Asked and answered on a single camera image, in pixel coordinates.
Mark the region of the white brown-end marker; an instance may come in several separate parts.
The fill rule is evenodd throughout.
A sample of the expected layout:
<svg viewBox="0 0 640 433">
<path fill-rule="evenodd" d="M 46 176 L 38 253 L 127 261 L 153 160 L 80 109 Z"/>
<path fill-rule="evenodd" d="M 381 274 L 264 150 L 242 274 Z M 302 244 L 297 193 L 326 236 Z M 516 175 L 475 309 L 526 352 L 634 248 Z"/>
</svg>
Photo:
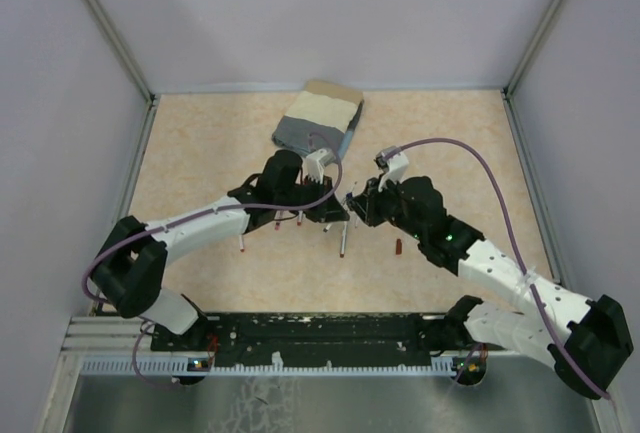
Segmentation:
<svg viewBox="0 0 640 433">
<path fill-rule="evenodd" d="M 342 231 L 341 231 L 341 243 L 340 243 L 340 250 L 339 250 L 339 257 L 341 259 L 345 257 L 347 235 L 348 235 L 348 222 L 344 222 L 342 226 Z"/>
</svg>

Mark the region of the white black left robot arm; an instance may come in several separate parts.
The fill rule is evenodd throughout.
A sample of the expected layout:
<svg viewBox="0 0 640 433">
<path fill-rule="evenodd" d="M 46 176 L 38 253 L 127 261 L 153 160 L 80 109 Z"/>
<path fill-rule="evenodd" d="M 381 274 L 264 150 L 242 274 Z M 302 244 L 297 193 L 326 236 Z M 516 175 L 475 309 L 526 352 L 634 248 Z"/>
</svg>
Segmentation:
<svg viewBox="0 0 640 433">
<path fill-rule="evenodd" d="M 184 348 L 197 349 L 208 337 L 206 319 L 192 301 L 164 287 L 166 267 L 212 243 L 249 234 L 286 213 L 316 223 L 348 220 L 336 197 L 339 182 L 324 174 L 329 163 L 339 161 L 328 148 L 306 157 L 279 150 L 262 172 L 205 207 L 148 223 L 124 217 L 88 267 L 83 283 L 94 284 L 92 299 L 110 304 L 121 317 L 140 317 L 162 326 Z"/>
</svg>

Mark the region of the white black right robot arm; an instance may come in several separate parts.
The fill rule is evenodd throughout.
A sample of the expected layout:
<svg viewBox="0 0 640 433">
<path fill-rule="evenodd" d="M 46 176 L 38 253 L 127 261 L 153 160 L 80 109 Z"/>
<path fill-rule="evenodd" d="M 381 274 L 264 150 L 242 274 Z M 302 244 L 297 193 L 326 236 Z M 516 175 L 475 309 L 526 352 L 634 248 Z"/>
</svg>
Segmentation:
<svg viewBox="0 0 640 433">
<path fill-rule="evenodd" d="M 430 178 L 401 183 L 372 178 L 349 208 L 370 226 L 388 223 L 413 237 L 433 265 L 493 291 L 511 308 L 465 297 L 447 314 L 448 340 L 516 351 L 554 370 L 573 391 L 601 399 L 633 353 L 619 302 L 591 299 L 524 271 L 474 227 L 449 214 Z"/>
</svg>

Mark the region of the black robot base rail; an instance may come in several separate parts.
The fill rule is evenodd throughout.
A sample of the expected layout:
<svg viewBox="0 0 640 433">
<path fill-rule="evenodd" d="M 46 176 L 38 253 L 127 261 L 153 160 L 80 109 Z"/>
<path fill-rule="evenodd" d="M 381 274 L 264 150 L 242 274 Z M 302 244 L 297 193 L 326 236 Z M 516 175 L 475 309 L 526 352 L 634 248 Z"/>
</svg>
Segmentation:
<svg viewBox="0 0 640 433">
<path fill-rule="evenodd" d="M 212 313 L 183 335 L 151 334 L 153 352 L 202 352 L 219 368 L 426 367 L 474 344 L 462 325 L 421 313 Z"/>
</svg>

